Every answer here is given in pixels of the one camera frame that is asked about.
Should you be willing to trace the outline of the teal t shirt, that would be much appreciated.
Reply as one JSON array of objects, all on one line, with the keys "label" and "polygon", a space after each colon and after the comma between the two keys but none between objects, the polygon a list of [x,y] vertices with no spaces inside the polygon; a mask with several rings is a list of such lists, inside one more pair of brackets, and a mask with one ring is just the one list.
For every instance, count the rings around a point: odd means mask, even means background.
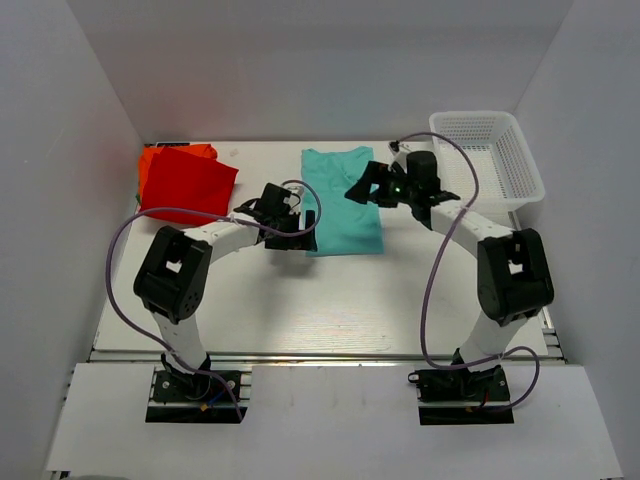
[{"label": "teal t shirt", "polygon": [[384,241],[379,208],[345,198],[355,185],[374,151],[359,146],[345,152],[305,149],[301,155],[301,177],[317,193],[321,215],[315,229],[317,250],[311,257],[380,255]]}]

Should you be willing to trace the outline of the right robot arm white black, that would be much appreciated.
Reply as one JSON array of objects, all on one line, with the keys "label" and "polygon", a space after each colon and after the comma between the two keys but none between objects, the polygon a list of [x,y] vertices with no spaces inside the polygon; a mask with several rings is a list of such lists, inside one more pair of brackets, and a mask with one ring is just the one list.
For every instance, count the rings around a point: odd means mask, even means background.
[{"label": "right robot arm white black", "polygon": [[381,208],[405,204],[418,222],[443,234],[445,244],[455,242],[476,259],[480,314],[456,351],[451,384],[459,396],[477,397],[488,385],[485,371],[500,364],[518,331],[554,299],[540,235],[500,225],[444,190],[429,151],[407,154],[404,164],[369,162],[345,197]]}]

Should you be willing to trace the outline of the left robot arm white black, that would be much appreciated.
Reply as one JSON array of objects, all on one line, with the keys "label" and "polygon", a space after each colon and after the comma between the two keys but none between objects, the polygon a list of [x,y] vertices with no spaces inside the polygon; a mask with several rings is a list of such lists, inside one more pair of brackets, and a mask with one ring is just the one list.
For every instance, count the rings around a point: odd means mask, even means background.
[{"label": "left robot arm white black", "polygon": [[269,183],[262,195],[200,227],[158,230],[134,280],[134,294],[150,312],[165,349],[163,362],[179,372],[177,387],[199,399],[211,387],[209,356],[201,342],[196,311],[205,293],[209,267],[248,247],[317,250],[315,228],[322,207],[304,211],[303,196],[319,196],[302,181]]}]

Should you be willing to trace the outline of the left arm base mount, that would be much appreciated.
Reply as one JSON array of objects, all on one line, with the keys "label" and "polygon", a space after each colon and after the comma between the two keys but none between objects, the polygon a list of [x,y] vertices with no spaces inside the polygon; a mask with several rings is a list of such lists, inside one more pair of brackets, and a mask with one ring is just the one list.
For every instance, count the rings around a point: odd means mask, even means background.
[{"label": "left arm base mount", "polygon": [[152,377],[147,424],[240,424],[248,410],[239,370],[216,371],[226,386],[208,375],[182,372],[161,356]]}]

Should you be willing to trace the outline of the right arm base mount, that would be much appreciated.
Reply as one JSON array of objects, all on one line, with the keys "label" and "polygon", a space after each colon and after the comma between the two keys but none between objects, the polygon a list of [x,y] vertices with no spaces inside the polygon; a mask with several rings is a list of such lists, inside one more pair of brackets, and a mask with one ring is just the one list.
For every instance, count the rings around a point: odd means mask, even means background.
[{"label": "right arm base mount", "polygon": [[513,408],[504,369],[414,370],[421,426],[513,424]]}]

